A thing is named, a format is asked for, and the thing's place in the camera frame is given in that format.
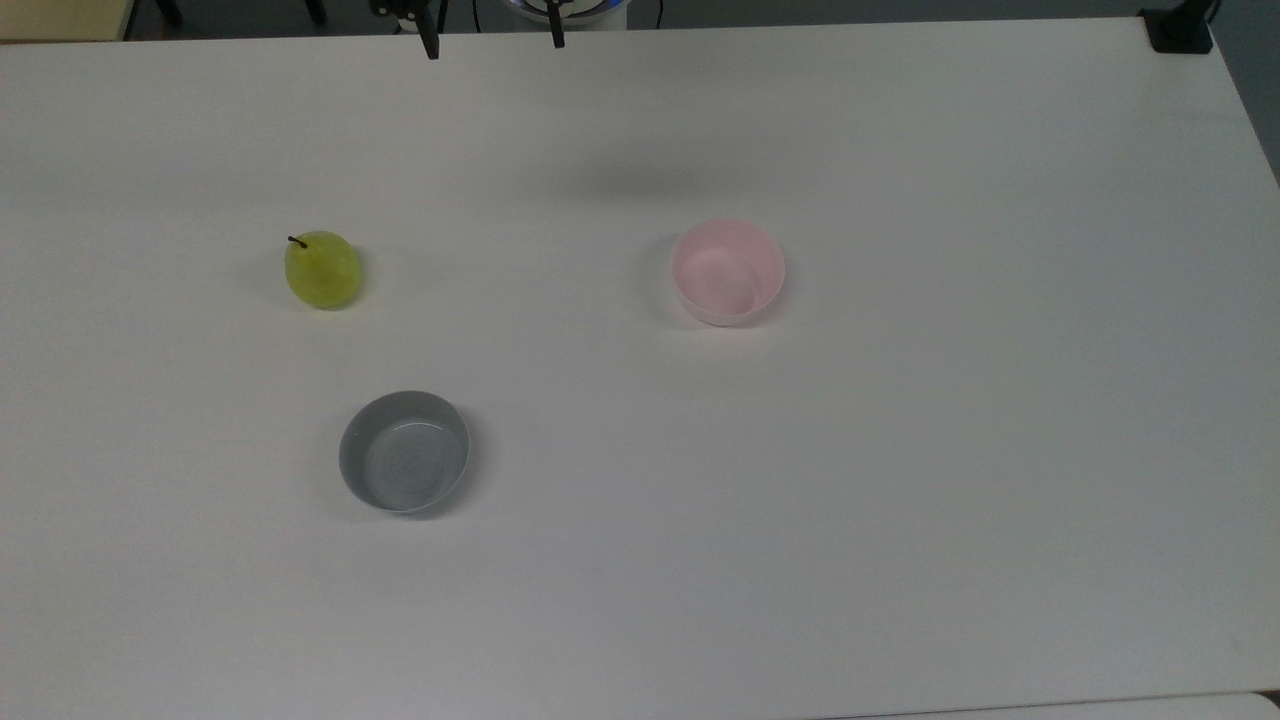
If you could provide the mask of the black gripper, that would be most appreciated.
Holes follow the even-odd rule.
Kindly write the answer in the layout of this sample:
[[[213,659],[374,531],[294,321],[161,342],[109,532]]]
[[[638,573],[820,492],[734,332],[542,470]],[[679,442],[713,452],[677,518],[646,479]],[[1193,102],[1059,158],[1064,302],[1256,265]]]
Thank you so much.
[[[545,0],[545,14],[550,28],[550,36],[556,49],[566,47],[563,1]],[[438,27],[443,27],[448,15],[448,1],[370,1],[370,10],[374,15],[394,17],[397,20],[406,20],[412,26],[421,23],[421,41],[428,58],[436,60],[440,58],[440,36]]]

